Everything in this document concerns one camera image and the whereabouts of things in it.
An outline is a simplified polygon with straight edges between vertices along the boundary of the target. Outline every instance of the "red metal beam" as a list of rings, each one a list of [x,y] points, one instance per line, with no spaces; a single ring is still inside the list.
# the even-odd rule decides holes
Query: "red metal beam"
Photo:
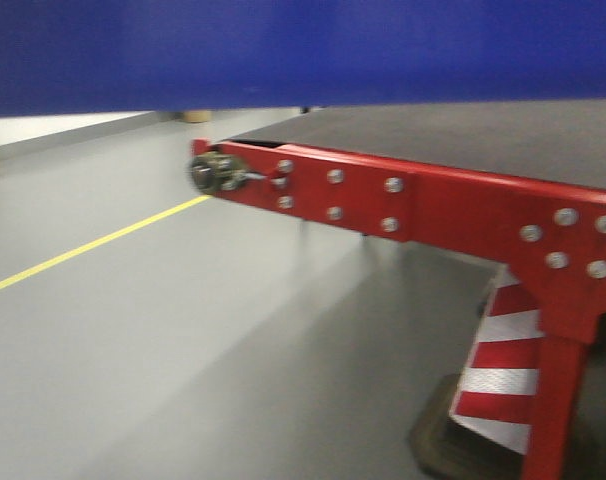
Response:
[[[194,143],[195,154],[209,148]],[[606,312],[606,229],[597,228],[606,191],[299,145],[216,148],[267,177],[221,198],[509,264],[536,297],[546,334],[522,478],[560,477],[585,351]],[[279,171],[281,160],[292,162],[291,172]],[[332,177],[336,170],[342,175]],[[283,188],[269,181],[277,177],[287,178]],[[402,190],[386,189],[388,179]],[[332,207],[341,218],[328,218]]]

